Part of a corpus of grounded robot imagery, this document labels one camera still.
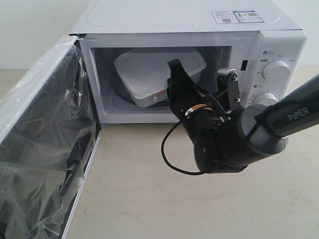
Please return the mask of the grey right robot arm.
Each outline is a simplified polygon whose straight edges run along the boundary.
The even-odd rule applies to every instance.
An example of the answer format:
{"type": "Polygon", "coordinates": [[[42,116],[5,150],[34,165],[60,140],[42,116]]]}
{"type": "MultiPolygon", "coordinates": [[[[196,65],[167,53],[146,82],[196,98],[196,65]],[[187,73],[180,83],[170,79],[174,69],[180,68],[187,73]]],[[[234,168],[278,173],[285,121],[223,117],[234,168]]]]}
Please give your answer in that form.
{"type": "Polygon", "coordinates": [[[235,69],[217,73],[215,93],[199,87],[180,60],[168,62],[167,97],[192,144],[195,175],[239,173],[249,164],[285,150],[290,135],[319,122],[319,79],[271,106],[239,103],[235,69]]]}

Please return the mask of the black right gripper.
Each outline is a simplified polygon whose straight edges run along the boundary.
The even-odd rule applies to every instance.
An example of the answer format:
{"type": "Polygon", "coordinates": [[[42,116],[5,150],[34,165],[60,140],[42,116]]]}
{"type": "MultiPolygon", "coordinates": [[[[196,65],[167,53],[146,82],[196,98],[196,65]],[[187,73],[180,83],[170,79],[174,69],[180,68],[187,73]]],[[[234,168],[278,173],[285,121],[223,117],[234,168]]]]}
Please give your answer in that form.
{"type": "Polygon", "coordinates": [[[167,64],[169,107],[193,144],[197,174],[242,172],[243,166],[229,162],[235,144],[224,128],[230,125],[231,116],[216,98],[195,84],[179,59],[167,64]]]}

